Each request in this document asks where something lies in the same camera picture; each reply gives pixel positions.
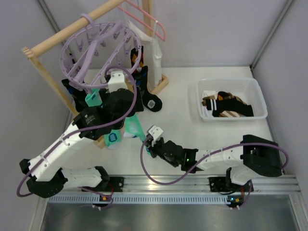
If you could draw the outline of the mint green sock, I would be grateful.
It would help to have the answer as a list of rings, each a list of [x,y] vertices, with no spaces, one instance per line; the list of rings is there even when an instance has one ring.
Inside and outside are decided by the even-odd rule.
[[[89,107],[101,106],[103,102],[99,94],[99,89],[93,89],[92,93],[88,93],[85,102]],[[109,134],[104,135],[104,142],[108,149],[117,149],[121,143],[120,130],[111,130]]]
[[[145,141],[146,136],[143,132],[141,123],[136,113],[131,117],[126,117],[124,125],[125,125],[125,131],[123,134],[124,138],[138,137],[142,142]]]

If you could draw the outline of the black sock with grey patches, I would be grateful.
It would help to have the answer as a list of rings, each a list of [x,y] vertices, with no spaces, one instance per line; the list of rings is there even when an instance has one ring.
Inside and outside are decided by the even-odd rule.
[[[151,112],[158,112],[162,109],[163,103],[159,97],[151,94],[147,88],[148,83],[148,66],[143,66],[141,71],[133,73],[133,77],[136,80],[136,85],[140,92],[143,106],[145,106]]]

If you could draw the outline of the black blue sock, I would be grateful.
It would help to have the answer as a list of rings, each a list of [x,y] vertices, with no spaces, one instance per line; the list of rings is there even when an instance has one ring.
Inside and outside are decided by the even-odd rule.
[[[68,79],[62,79],[62,84],[63,86],[68,90],[69,94],[73,97],[73,100],[75,102],[75,109],[77,112],[81,112],[84,110],[84,108],[88,107],[85,98],[87,96],[87,93],[82,90],[78,90],[74,87],[72,87],[69,84],[69,80]]]

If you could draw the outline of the black red yellow argyle sock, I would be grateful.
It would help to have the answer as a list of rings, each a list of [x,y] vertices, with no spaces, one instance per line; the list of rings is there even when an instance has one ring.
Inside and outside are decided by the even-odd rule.
[[[143,46],[141,47],[141,58],[140,58],[140,62],[139,62],[139,66],[134,70],[133,75],[136,74],[137,72],[140,72],[141,69],[143,68],[144,65],[144,59],[143,59]],[[131,66],[134,66],[134,64],[136,63],[136,59],[138,58],[138,50],[136,48],[132,49],[130,52],[130,61],[131,61]]]

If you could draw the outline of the purple round clip hanger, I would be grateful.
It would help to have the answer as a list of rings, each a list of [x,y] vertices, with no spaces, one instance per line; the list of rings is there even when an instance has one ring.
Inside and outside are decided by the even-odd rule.
[[[95,23],[80,29],[69,37],[60,52],[60,68],[69,80],[69,84],[82,91],[106,88],[107,83],[101,80],[113,71],[113,65],[122,65],[132,50],[138,50],[136,63],[127,71],[132,74],[139,66],[141,58],[141,41],[135,32],[121,21],[116,23]],[[103,61],[98,74],[87,83],[86,74],[96,58],[102,55]]]

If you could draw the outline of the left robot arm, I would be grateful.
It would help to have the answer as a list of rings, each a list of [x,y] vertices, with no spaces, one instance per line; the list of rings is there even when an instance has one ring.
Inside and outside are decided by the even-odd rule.
[[[45,152],[33,159],[23,159],[19,165],[30,194],[52,197],[64,189],[82,188],[102,192],[109,189],[113,178],[102,166],[68,169],[63,165],[80,149],[109,134],[128,127],[127,122],[139,111],[140,94],[127,89],[109,93],[99,91],[101,103],[84,107],[73,119],[64,134]]]

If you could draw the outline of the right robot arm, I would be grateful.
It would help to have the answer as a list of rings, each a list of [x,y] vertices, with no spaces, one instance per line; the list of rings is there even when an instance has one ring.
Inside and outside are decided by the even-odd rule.
[[[244,135],[239,144],[218,150],[183,148],[163,138],[155,141],[149,135],[145,147],[152,158],[160,157],[187,174],[225,168],[225,192],[235,191],[254,178],[282,175],[278,144],[254,135]]]

